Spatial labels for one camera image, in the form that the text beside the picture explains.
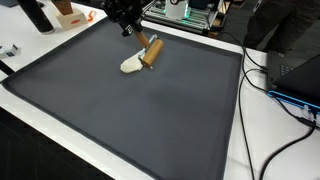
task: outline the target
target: electronic device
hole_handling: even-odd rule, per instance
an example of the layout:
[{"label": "electronic device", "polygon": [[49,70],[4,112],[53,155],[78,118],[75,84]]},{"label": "electronic device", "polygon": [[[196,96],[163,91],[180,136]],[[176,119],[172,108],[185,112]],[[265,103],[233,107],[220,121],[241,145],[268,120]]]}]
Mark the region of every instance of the electronic device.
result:
[{"label": "electronic device", "polygon": [[268,53],[268,95],[320,113],[320,54],[309,61]]},{"label": "electronic device", "polygon": [[212,31],[214,20],[221,17],[218,16],[219,11],[216,9],[222,5],[223,1],[206,1],[202,9],[191,6],[191,2],[190,0],[153,0],[143,8],[144,19],[196,34],[208,34]]}]

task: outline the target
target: wire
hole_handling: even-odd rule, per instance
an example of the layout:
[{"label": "wire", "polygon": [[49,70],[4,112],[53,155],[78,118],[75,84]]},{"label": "wire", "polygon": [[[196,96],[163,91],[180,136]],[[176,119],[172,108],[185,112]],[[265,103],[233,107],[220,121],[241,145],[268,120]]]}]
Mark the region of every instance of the wire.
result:
[{"label": "wire", "polygon": [[[228,34],[230,35],[243,49],[243,56],[242,56],[242,71],[244,73],[244,76],[242,77],[241,79],[241,82],[240,82],[240,87],[239,87],[239,99],[238,99],[238,103],[239,103],[239,111],[240,111],[240,119],[241,119],[241,125],[242,125],[242,130],[243,130],[243,135],[244,135],[244,139],[245,139],[245,145],[246,145],[246,148],[247,148],[247,153],[248,153],[248,159],[249,159],[249,163],[250,163],[250,170],[251,170],[251,176],[252,176],[252,179],[255,180],[255,177],[254,177],[254,170],[253,170],[253,165],[252,165],[252,160],[251,160],[251,155],[250,155],[250,150],[249,150],[249,145],[248,145],[248,140],[247,140],[247,136],[246,136],[246,131],[245,131],[245,127],[244,127],[244,120],[243,120],[243,114],[242,114],[242,107],[241,107],[241,88],[242,88],[242,84],[244,82],[244,79],[246,79],[249,84],[262,91],[262,92],[265,92],[266,94],[268,93],[266,90],[258,87],[258,86],[255,86],[251,81],[250,79],[248,78],[247,74],[251,71],[260,71],[262,73],[267,73],[267,69],[266,67],[264,66],[260,66],[258,65],[255,61],[253,61],[253,59],[249,56],[248,52],[246,51],[246,48],[244,46],[241,45],[240,41],[237,40],[232,34],[228,33],[228,32],[224,32],[225,34]],[[261,69],[250,69],[248,71],[245,71],[245,68],[244,68],[244,62],[245,62],[245,56],[248,56],[249,59],[255,64],[257,65],[258,67],[260,67]],[[260,176],[259,176],[259,180],[263,180],[263,176],[264,176],[264,173],[269,165],[269,163],[272,161],[272,159],[277,156],[279,153],[281,153],[282,151],[284,151],[285,149],[287,149],[288,147],[304,140],[304,139],[307,139],[309,136],[312,135],[312,133],[314,132],[315,129],[319,129],[320,130],[320,127],[317,126],[316,124],[316,121],[314,122],[311,122],[305,118],[302,118],[302,117],[297,117],[295,115],[293,115],[284,105],[283,103],[279,100],[279,99],[276,99],[279,102],[279,104],[282,106],[282,108],[292,117],[294,117],[296,120],[298,120],[299,122],[301,122],[302,124],[306,125],[306,126],[309,126],[310,127],[310,130],[308,131],[308,133],[304,136],[302,136],[301,138],[298,138],[290,143],[287,143],[286,145],[284,145],[283,147],[281,147],[280,149],[276,150],[274,153],[272,153],[269,158],[265,161],[265,163],[263,164],[262,166],[262,170],[261,170],[261,173],[260,173]]]},{"label": "wire", "polygon": [[308,127],[315,128],[315,129],[317,129],[317,130],[320,130],[320,127],[317,125],[317,123],[316,123],[315,121],[312,122],[312,121],[309,121],[309,120],[307,120],[307,119],[305,119],[305,118],[303,118],[303,117],[298,117],[298,116],[293,115],[279,99],[277,99],[277,98],[274,98],[274,99],[280,104],[280,106],[284,109],[284,111],[285,111],[287,114],[289,114],[290,116],[292,116],[293,118],[295,118],[297,121],[299,121],[300,123],[302,123],[302,124],[304,124],[304,125],[306,125],[306,126],[308,126]]},{"label": "wire", "polygon": [[211,26],[211,23],[210,23],[210,16],[211,16],[211,12],[212,10],[210,9],[209,12],[208,12],[208,16],[207,16],[207,23],[208,23],[208,27]]},{"label": "wire", "polygon": [[273,152],[269,158],[265,161],[265,163],[263,164],[262,166],[262,170],[261,170],[261,173],[260,173],[260,177],[259,177],[259,180],[263,180],[263,176],[264,176],[264,173],[269,165],[269,163],[272,161],[272,159],[274,157],[276,157],[278,154],[280,154],[282,151],[284,151],[285,149],[287,149],[288,147],[300,142],[300,141],[303,141],[305,139],[307,139],[308,137],[310,137],[312,135],[312,133],[314,132],[314,128],[310,128],[310,130],[307,132],[306,135],[302,136],[301,138],[298,138],[284,146],[282,146],[280,149],[276,150],[275,152]]},{"label": "wire", "polygon": [[242,49],[244,49],[244,54],[246,54],[246,55],[248,56],[248,58],[250,59],[250,61],[251,61],[253,64],[255,64],[256,66],[258,66],[258,67],[261,68],[261,69],[268,70],[267,67],[261,66],[261,65],[259,65],[257,62],[255,62],[255,61],[251,58],[251,56],[248,54],[246,48],[245,48],[245,47],[241,44],[241,42],[240,42],[237,38],[235,38],[231,33],[225,32],[225,31],[224,31],[223,33],[229,35],[230,37],[232,37],[232,39],[235,40],[235,41],[238,43],[238,45],[240,45],[240,46],[242,47]]},{"label": "wire", "polygon": [[246,71],[244,73],[244,76],[241,79],[240,82],[240,87],[239,87],[239,92],[238,92],[238,104],[239,104],[239,111],[240,111],[240,120],[241,120],[241,127],[242,127],[242,132],[243,132],[243,137],[244,137],[244,141],[245,141],[245,145],[246,145],[246,149],[247,149],[247,154],[248,154],[248,159],[249,159],[249,163],[250,163],[250,171],[251,171],[251,176],[252,179],[255,180],[254,177],[254,170],[253,170],[253,165],[252,165],[252,160],[251,160],[251,153],[250,153],[250,149],[249,149],[249,145],[248,145],[248,140],[247,140],[247,134],[246,134],[246,129],[244,127],[244,120],[243,120],[243,114],[242,114],[242,107],[241,107],[241,89],[242,89],[242,84],[244,82],[244,80],[246,79],[245,77],[247,76],[247,74],[251,71],[260,71],[265,73],[263,70],[261,69],[250,69],[248,71]]}]

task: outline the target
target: wooden handle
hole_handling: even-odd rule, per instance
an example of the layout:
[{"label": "wooden handle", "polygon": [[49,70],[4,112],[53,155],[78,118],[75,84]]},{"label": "wooden handle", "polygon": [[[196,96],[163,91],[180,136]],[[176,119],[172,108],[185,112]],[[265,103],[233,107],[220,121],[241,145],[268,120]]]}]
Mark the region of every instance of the wooden handle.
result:
[{"label": "wooden handle", "polygon": [[139,42],[144,48],[149,46],[149,39],[143,34],[143,32],[135,31],[134,34],[137,36]]},{"label": "wooden handle", "polygon": [[151,67],[153,61],[157,58],[163,47],[163,41],[161,39],[156,39],[155,42],[151,45],[148,52],[143,57],[143,61]]},{"label": "wooden handle", "polygon": [[52,0],[52,3],[56,6],[56,8],[62,15],[73,13],[70,0]]}]

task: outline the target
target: white table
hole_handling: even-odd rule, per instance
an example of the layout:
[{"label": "white table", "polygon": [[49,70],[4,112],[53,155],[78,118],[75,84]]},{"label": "white table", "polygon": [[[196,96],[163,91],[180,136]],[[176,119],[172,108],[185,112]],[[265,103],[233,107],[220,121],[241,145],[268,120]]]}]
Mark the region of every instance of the white table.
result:
[{"label": "white table", "polygon": [[[44,2],[47,5],[44,11],[56,28],[56,32],[49,36],[40,35],[19,7],[9,9],[0,6],[0,16],[2,19],[7,20],[4,25],[0,26],[1,43],[15,43],[21,48],[17,56],[4,59],[4,62],[14,70],[26,66],[106,17],[103,11],[95,9],[97,16],[92,24],[64,32],[52,15],[56,10],[49,3]],[[85,12],[85,14],[88,14],[93,9],[77,4],[74,4],[74,6]],[[221,49],[242,53],[241,48],[236,45],[149,22],[143,22],[143,25]],[[253,50],[248,50],[248,52],[255,61],[265,64],[266,54]],[[254,65],[246,60],[245,67],[250,69]],[[0,80],[5,77],[6,75],[0,72]],[[263,75],[252,73],[249,77],[254,84],[264,86],[265,77]],[[285,143],[304,135],[308,128],[287,115],[274,100],[250,87],[248,83],[244,83],[241,96],[249,147],[255,175],[258,177],[261,166],[270,153]],[[0,106],[115,179],[152,179],[121,158],[65,126],[60,121],[15,97],[2,86],[0,86]],[[295,114],[302,114],[299,108],[288,107]],[[294,145],[277,156],[268,167],[265,180],[319,180],[319,149],[320,133],[316,131],[307,140]],[[234,115],[229,143],[225,179],[251,179],[238,106]]]}]

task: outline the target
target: laptop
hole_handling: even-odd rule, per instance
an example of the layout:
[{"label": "laptop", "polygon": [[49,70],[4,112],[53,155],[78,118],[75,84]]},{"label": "laptop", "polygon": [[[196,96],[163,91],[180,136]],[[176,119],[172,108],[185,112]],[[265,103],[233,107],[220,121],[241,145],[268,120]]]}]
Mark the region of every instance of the laptop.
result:
[{"label": "laptop", "polygon": [[320,54],[310,60],[268,53],[268,95],[320,114]]},{"label": "laptop", "polygon": [[14,7],[18,5],[18,2],[16,0],[0,0],[0,5],[6,6],[6,7]]}]

